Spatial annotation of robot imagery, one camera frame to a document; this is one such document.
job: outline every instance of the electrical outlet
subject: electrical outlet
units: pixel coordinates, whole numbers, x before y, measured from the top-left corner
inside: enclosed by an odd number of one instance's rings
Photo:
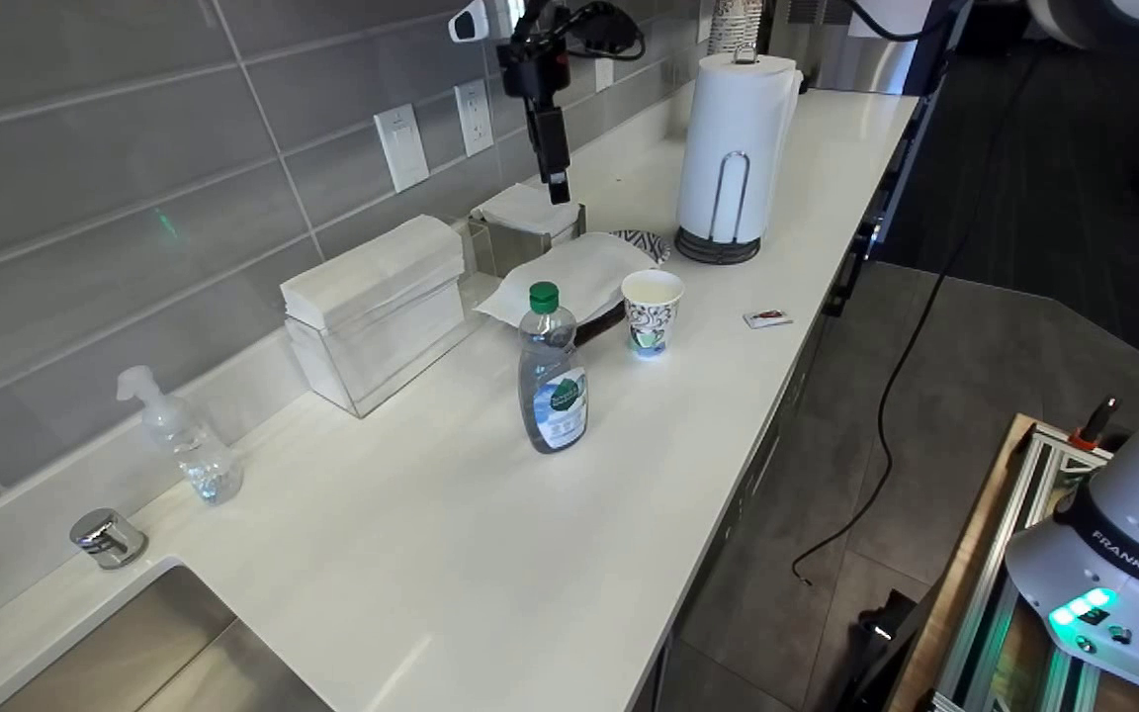
[[[458,83],[454,112],[463,132],[463,155],[496,147],[486,83]]]
[[[407,190],[428,178],[428,159],[411,101],[380,112],[376,133],[395,190]]]
[[[596,59],[596,91],[612,87],[612,59]]]

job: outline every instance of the white tissue box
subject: white tissue box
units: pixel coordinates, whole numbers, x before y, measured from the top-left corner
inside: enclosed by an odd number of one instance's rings
[[[304,382],[370,414],[463,341],[463,240],[411,217],[283,283]]]
[[[556,204],[545,190],[516,183],[491,201],[474,204],[469,217],[474,240],[474,265],[484,271],[505,278],[516,265],[567,244],[586,225],[582,201]]]

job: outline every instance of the paper cup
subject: paper cup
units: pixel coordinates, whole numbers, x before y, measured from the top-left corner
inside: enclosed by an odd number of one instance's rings
[[[623,282],[624,323],[640,356],[670,346],[685,282],[664,269],[636,269]]]

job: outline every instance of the black cord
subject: black cord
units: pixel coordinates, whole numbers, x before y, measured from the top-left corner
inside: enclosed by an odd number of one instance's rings
[[[661,712],[664,664],[670,664],[670,656],[672,656],[672,644],[678,644],[678,634],[670,634],[670,637],[661,642],[661,654],[656,654],[656,659],[654,659],[654,712]]]
[[[647,59],[647,35],[636,35],[636,44],[629,50],[567,50],[573,59],[619,59],[619,63],[640,63]]]
[[[941,10],[941,14],[934,14],[925,27],[919,27],[919,33],[890,33],[873,10],[868,10],[859,0],[843,0],[871,33],[879,33],[883,38],[890,38],[890,44],[914,44],[914,38],[925,38],[925,35],[934,35],[934,33],[946,33],[950,27],[950,18],[955,18],[955,10]]]
[[[919,320],[914,320],[914,331],[909,331],[908,346],[900,350],[900,361],[896,361],[896,368],[890,368],[890,374],[888,374],[888,382],[883,382],[883,395],[879,395],[883,473],[879,473],[873,489],[868,495],[868,501],[861,501],[836,535],[821,536],[817,544],[806,544],[802,553],[793,559],[793,573],[794,573],[798,580],[806,580],[806,586],[817,586],[817,580],[802,578],[798,564],[802,564],[806,559],[817,559],[822,544],[847,536],[847,535],[873,511],[879,495],[888,489],[888,482],[890,482],[890,473],[896,473],[896,451],[890,451],[890,439],[888,439],[888,407],[890,407],[896,382],[900,382],[901,368],[909,364],[909,356],[914,356],[914,346],[919,346],[919,341],[921,341],[921,331],[925,331],[925,320],[931,320],[931,312],[934,312],[934,306],[937,306],[941,283],[950,282],[950,271],[956,269],[956,262],[963,262],[967,249],[971,249],[975,229],[980,225],[985,187],[989,187],[989,178],[993,178],[993,159],[1000,155],[1000,142],[1004,142],[1004,133],[1009,133],[1009,122],[1013,122],[1013,114],[1017,114],[1017,108],[1021,108],[1021,95],[1024,95],[1024,87],[1033,83],[1037,67],[1042,67],[1042,47],[1033,50],[1028,67],[1017,75],[1013,95],[1009,95],[1009,108],[1004,108],[1004,114],[1000,114],[989,147],[985,147],[985,162],[980,162],[976,192],[975,192],[976,204],[971,209],[971,221],[967,221],[967,229],[956,234],[955,251],[941,262],[941,269],[937,269],[937,278],[934,278],[934,283],[931,283],[931,294],[925,294],[925,306],[921,306],[921,312],[919,312]]]

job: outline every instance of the dish soap bottle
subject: dish soap bottle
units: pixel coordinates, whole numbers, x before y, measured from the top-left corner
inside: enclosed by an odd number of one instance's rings
[[[134,364],[119,374],[119,399],[143,399],[147,431],[172,448],[180,470],[189,478],[204,501],[217,507],[247,482],[217,431],[198,414],[163,395],[150,368]]]
[[[524,420],[537,451],[567,451],[586,435],[586,371],[573,364],[573,312],[563,307],[558,283],[531,283],[524,315]]]

